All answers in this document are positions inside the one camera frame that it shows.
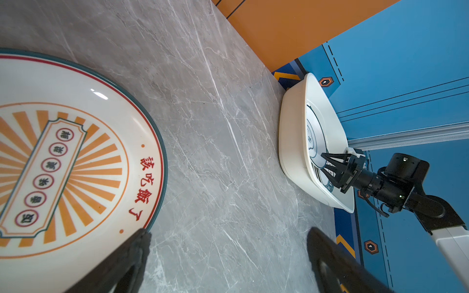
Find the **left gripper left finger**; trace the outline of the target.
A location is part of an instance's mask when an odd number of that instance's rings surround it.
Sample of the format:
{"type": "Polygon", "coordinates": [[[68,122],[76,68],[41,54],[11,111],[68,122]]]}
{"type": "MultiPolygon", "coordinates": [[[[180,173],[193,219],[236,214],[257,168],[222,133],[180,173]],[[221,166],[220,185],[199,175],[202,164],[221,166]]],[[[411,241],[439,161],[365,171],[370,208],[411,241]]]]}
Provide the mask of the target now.
{"type": "Polygon", "coordinates": [[[151,233],[139,229],[67,292],[139,292],[150,254],[150,243],[151,233]]]}

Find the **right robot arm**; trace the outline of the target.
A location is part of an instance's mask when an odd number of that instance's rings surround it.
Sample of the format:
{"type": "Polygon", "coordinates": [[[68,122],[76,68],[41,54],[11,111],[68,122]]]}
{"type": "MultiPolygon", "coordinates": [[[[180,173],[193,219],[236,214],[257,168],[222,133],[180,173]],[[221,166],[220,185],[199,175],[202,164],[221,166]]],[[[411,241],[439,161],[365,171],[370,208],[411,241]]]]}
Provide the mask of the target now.
{"type": "Polygon", "coordinates": [[[322,170],[342,193],[360,191],[381,216],[402,210],[412,212],[445,257],[464,287],[469,286],[469,231],[465,222],[444,199],[428,195],[423,182],[429,163],[395,153],[387,166],[373,173],[365,169],[366,157],[355,153],[322,153],[322,170]]]}

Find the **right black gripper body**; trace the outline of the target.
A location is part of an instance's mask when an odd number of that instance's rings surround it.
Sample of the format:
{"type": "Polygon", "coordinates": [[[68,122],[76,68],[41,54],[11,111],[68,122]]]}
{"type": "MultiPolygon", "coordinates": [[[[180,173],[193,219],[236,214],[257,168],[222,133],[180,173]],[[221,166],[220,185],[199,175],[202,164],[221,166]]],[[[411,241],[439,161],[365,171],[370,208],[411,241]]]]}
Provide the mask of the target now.
{"type": "Polygon", "coordinates": [[[430,215],[430,198],[423,190],[423,181],[430,164],[416,157],[395,153],[388,166],[377,173],[364,167],[365,158],[348,155],[342,170],[342,192],[353,187],[378,199],[390,213],[402,209],[430,215]]]}

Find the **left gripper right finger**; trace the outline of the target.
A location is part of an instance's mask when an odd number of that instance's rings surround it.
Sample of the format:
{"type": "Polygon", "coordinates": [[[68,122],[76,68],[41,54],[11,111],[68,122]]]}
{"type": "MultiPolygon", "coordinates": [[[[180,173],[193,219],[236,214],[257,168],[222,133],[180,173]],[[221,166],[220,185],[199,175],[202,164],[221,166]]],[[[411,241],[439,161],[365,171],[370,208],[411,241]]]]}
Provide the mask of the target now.
{"type": "Polygon", "coordinates": [[[345,253],[319,228],[307,235],[307,251],[321,293],[390,293],[385,284],[345,253]]]}

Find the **white plate brown flower outline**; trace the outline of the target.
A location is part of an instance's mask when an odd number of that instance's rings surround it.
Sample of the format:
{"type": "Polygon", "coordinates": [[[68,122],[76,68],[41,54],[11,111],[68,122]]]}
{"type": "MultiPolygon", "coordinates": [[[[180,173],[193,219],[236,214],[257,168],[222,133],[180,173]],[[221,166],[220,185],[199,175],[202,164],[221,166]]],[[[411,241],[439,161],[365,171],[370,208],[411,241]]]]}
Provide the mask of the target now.
{"type": "Polygon", "coordinates": [[[316,114],[314,113],[309,103],[306,104],[305,113],[307,146],[311,166],[313,168],[316,178],[320,181],[320,183],[329,192],[332,192],[334,186],[322,172],[322,169],[327,163],[326,160],[321,156],[323,153],[327,153],[326,139],[323,130],[321,128],[320,122],[316,114]]]}

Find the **plate with orange sunburst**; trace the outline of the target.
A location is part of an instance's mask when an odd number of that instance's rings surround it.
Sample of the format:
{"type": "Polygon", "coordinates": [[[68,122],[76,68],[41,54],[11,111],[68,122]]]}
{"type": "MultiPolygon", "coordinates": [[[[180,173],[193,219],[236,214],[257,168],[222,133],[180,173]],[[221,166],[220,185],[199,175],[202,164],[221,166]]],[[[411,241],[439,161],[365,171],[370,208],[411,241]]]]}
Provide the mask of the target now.
{"type": "Polygon", "coordinates": [[[64,293],[136,231],[167,189],[143,105],[78,63],[1,50],[1,291],[64,293]]]}

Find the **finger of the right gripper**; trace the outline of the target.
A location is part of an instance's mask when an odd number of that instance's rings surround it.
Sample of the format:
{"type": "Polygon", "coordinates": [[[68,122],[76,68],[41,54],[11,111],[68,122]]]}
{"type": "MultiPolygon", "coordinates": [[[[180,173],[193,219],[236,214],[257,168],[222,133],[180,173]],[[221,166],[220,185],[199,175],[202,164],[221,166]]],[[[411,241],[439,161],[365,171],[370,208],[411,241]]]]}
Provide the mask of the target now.
{"type": "Polygon", "coordinates": [[[342,193],[346,193],[352,187],[354,169],[350,167],[325,166],[321,169],[327,179],[342,193]]]}
{"type": "Polygon", "coordinates": [[[346,170],[347,168],[352,166],[357,160],[357,155],[354,155],[352,153],[322,153],[321,157],[330,164],[330,166],[327,166],[327,168],[331,169],[332,167],[334,167],[338,170],[346,170]]]}

